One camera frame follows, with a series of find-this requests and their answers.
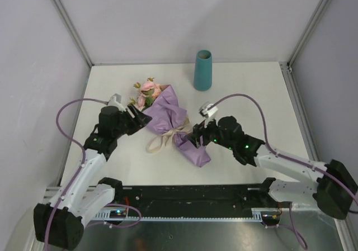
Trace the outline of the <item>purple wrapping paper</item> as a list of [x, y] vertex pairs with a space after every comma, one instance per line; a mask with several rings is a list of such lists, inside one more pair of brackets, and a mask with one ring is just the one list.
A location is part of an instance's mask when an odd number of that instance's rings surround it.
[[[188, 117], [187, 110], [179, 106], [178, 98], [173, 87], [171, 85], [162, 87], [164, 90], [154, 101], [153, 105], [142, 111], [152, 118], [151, 122], [147, 125], [147, 129], [156, 136], [177, 128], [182, 125], [184, 119]], [[187, 160], [189, 160], [193, 165], [201, 168], [208, 164], [211, 161], [211, 158], [204, 147], [196, 148], [193, 146], [187, 138], [188, 134], [176, 134], [173, 137], [173, 142], [167, 144], [167, 146], [174, 145]], [[156, 146], [158, 144], [159, 140], [156, 140], [152, 146]]]

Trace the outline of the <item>pink flower bouquet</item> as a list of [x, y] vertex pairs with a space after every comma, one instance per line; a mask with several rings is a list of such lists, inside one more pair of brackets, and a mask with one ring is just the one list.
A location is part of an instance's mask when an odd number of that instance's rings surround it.
[[150, 108], [164, 90], [160, 84], [154, 82], [153, 77], [147, 78], [147, 81], [143, 84], [136, 82], [133, 87], [137, 89], [138, 97], [136, 99], [131, 98], [129, 103], [139, 111]]

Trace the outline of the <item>beige ribbon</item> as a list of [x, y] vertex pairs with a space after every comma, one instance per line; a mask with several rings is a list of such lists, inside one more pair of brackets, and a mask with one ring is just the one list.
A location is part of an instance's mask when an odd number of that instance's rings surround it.
[[[173, 137], [178, 133], [188, 134], [191, 130], [190, 126], [190, 119], [186, 117], [182, 125], [178, 126], [177, 128], [171, 129], [165, 132], [162, 135], [157, 135], [153, 137], [146, 145], [145, 150], [149, 154], [155, 154], [162, 150], [163, 147], [167, 146], [173, 142]], [[159, 144], [156, 146], [152, 146], [153, 143], [159, 140]]]

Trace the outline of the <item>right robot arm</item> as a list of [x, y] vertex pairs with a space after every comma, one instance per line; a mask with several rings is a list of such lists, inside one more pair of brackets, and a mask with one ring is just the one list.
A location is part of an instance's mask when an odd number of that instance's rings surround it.
[[219, 121], [203, 121], [187, 136], [197, 148], [215, 143], [232, 151], [243, 165], [279, 172], [291, 182], [271, 179], [270, 186], [260, 190], [258, 201], [264, 207], [276, 202], [297, 202], [317, 206], [326, 215], [344, 220], [357, 192], [357, 184], [345, 165], [337, 160], [317, 162], [272, 148], [261, 139], [242, 131], [233, 116]]

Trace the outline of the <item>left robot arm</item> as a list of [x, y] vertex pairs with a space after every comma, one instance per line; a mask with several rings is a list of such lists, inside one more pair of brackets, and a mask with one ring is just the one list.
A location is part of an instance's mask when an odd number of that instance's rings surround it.
[[39, 203], [34, 208], [35, 235], [44, 243], [44, 250], [51, 245], [75, 249], [86, 226], [103, 207], [122, 203], [123, 191], [109, 184], [98, 184], [89, 196], [85, 193], [92, 178], [117, 148], [118, 139], [138, 132], [151, 120], [133, 105], [101, 109], [98, 123], [81, 146], [82, 159], [71, 178], [48, 203]]

